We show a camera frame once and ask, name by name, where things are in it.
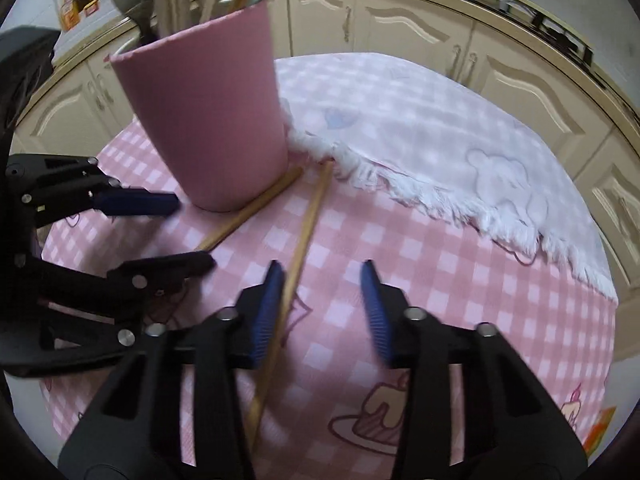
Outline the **white fringed cloth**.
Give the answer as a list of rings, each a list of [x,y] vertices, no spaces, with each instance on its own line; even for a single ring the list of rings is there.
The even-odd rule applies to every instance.
[[[544,254],[615,297],[596,224],[531,128],[460,84],[386,54],[303,55],[274,66],[291,151],[333,160],[356,188],[474,226],[524,256]]]

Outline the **pink checkered tablecloth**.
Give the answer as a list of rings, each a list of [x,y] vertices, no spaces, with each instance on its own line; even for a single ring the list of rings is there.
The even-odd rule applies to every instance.
[[[160,414],[206,478],[576,479],[611,362],[615,302],[545,255],[526,257],[309,168],[213,252],[216,268],[157,300],[150,322],[201,323],[289,266],[320,208],[276,354],[231,376],[262,400],[250,460],[229,407],[197,393]]]

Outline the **pink utensil cup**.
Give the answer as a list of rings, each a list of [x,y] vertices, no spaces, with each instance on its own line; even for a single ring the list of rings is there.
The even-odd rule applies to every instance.
[[[288,169],[268,8],[243,10],[111,64],[134,114],[195,206],[232,211]]]

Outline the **cream lower cabinets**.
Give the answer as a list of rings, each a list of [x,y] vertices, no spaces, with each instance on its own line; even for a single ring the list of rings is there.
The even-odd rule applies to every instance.
[[[376,52],[496,104],[547,143],[599,227],[620,304],[614,356],[639,352],[639,129],[608,93],[504,18],[452,0],[266,0],[277,58]]]

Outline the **orange oil bottle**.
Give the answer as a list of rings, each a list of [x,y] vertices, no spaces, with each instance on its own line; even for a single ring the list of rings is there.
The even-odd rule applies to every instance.
[[[76,27],[80,23],[80,13],[76,0],[62,0],[58,17],[64,32],[69,32]]]

